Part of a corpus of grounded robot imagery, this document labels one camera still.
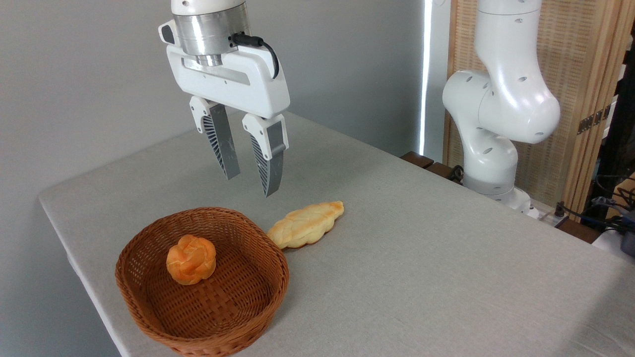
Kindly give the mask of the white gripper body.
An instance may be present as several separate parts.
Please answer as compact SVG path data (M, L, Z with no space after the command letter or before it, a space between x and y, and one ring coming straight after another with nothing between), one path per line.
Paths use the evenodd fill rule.
M186 54L179 42L174 20L159 27L161 41L178 86L188 94L202 97L240 111L270 119L290 106L284 72L275 74L272 54L264 47L238 47L221 55L222 64L207 67Z

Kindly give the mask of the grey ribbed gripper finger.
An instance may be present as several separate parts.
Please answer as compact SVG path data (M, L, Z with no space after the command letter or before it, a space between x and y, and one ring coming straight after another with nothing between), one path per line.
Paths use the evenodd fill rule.
M279 189L283 176L284 151L289 147L284 116L263 119L247 114L242 125L250 134L263 192L269 197Z
M228 180L238 176L240 166L225 106L198 96L191 97L189 106L197 130L208 139L224 175Z

